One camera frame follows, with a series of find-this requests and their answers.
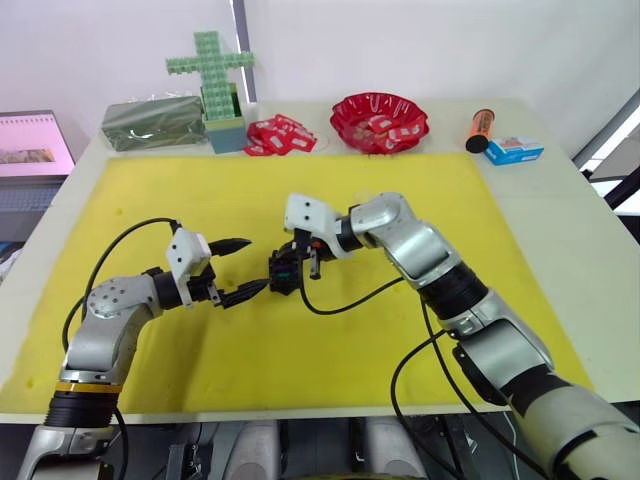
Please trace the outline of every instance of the red packet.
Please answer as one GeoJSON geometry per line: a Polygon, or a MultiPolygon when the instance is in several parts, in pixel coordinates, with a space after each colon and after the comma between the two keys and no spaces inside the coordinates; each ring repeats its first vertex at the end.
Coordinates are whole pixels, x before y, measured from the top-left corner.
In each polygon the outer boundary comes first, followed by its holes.
{"type": "Polygon", "coordinates": [[[383,153],[392,152],[398,142],[389,138],[386,134],[378,134],[374,137],[374,143],[380,147],[383,153]]]}
{"type": "Polygon", "coordinates": [[[244,147],[242,150],[252,157],[268,157],[269,155],[273,155],[271,150],[267,150],[260,145],[249,145],[248,147],[244,147]]]}
{"type": "Polygon", "coordinates": [[[309,130],[307,130],[304,127],[297,127],[293,129],[293,133],[294,133],[294,137],[302,137],[302,138],[308,138],[310,140],[314,140],[316,137],[313,136],[313,133],[311,133],[309,130]]]}
{"type": "Polygon", "coordinates": [[[265,147],[278,155],[286,155],[291,151],[291,144],[287,136],[287,132],[282,129],[262,132],[262,140],[264,141],[265,147]]]}
{"type": "Polygon", "coordinates": [[[316,144],[315,138],[307,138],[296,136],[291,139],[291,148],[295,148],[296,150],[302,150],[303,152],[310,152],[313,149],[313,146],[316,144]]]}
{"type": "Polygon", "coordinates": [[[264,146],[262,141],[262,131],[265,128],[274,128],[275,122],[273,120],[262,120],[260,122],[253,122],[249,124],[247,129],[247,138],[255,145],[264,146]]]}
{"type": "Polygon", "coordinates": [[[276,131],[282,137],[284,142],[288,143],[295,136],[295,129],[296,127],[294,127],[293,125],[283,125],[281,127],[278,127],[276,131]]]}
{"type": "Polygon", "coordinates": [[[389,138],[395,142],[415,140],[425,134],[426,126],[424,117],[417,118],[411,123],[389,130],[389,138]]]}
{"type": "Polygon", "coordinates": [[[400,125],[397,120],[391,118],[388,115],[374,115],[373,117],[369,118],[369,120],[367,120],[367,123],[369,124],[369,127],[371,127],[371,130],[373,130],[375,133],[384,133],[387,130],[400,125]]]}
{"type": "Polygon", "coordinates": [[[300,122],[296,122],[293,118],[286,117],[285,115],[280,115],[279,113],[275,116],[274,120],[280,127],[283,125],[291,125],[293,127],[304,128],[304,126],[300,122]]]}

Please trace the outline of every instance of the red bowl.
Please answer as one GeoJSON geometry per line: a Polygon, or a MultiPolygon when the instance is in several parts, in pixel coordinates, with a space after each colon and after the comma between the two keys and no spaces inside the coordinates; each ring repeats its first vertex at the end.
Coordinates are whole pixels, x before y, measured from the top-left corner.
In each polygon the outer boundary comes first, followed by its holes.
{"type": "Polygon", "coordinates": [[[383,151],[373,142],[373,135],[367,121],[374,115],[388,115],[402,125],[416,120],[424,121],[424,136],[429,132],[427,114],[413,102],[390,93],[359,93],[345,98],[333,106],[329,122],[344,142],[363,153],[396,153],[415,147],[420,138],[398,142],[390,151],[383,151]]]}

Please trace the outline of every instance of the yellow cloth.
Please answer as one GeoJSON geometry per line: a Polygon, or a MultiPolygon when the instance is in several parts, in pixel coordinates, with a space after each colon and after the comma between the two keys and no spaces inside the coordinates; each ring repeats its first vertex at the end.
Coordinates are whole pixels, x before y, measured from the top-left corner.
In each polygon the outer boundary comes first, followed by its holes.
{"type": "MultiPolygon", "coordinates": [[[[246,237],[253,245],[213,264],[220,288],[267,276],[283,231],[287,196],[300,192],[336,210],[374,194],[404,194],[416,216],[438,227],[479,277],[549,346],[558,371],[587,376],[538,287],[498,207],[465,154],[280,158],[119,158],[109,161],[60,255],[30,324],[30,333],[0,392],[0,411],[44,412],[63,359],[60,329],[97,258],[128,226],[154,216],[180,219],[208,241],[246,237]]],[[[145,227],[124,240],[99,281],[166,269],[168,226],[145,227]]],[[[307,279],[318,308],[350,303],[398,276],[380,250],[322,265],[307,279]]],[[[405,283],[347,313],[316,316],[295,292],[266,290],[228,310],[198,304],[147,324],[120,397],[124,412],[194,412],[389,405],[399,360],[425,339],[416,293],[405,283]]],[[[78,324],[76,319],[72,331],[78,324]]],[[[454,343],[442,338],[451,360],[454,343]]],[[[463,390],[478,401],[455,361],[463,390]]],[[[458,403],[432,349],[407,365],[402,404],[458,403]]]]}

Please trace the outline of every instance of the orange cylinder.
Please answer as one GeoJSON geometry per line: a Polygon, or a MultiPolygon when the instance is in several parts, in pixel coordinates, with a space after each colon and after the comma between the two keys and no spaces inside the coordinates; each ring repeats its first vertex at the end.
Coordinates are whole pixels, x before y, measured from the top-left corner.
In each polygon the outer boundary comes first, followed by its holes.
{"type": "Polygon", "coordinates": [[[468,152],[481,153],[489,146],[489,136],[491,135],[491,127],[496,114],[488,108],[478,110],[473,115],[471,122],[471,131],[465,145],[468,152]]]}

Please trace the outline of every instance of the white wall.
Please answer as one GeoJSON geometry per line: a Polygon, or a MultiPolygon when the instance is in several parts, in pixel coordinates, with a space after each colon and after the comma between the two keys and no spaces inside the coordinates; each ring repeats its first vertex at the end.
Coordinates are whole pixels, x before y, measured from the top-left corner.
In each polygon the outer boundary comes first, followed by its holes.
{"type": "Polygon", "coordinates": [[[638,0],[245,2],[259,100],[518,97],[573,155],[640,85],[638,0]]]}
{"type": "Polygon", "coordinates": [[[198,74],[164,60],[194,55],[203,30],[236,50],[229,0],[0,0],[0,111],[54,110],[78,159],[107,105],[197,94],[198,74]]]}

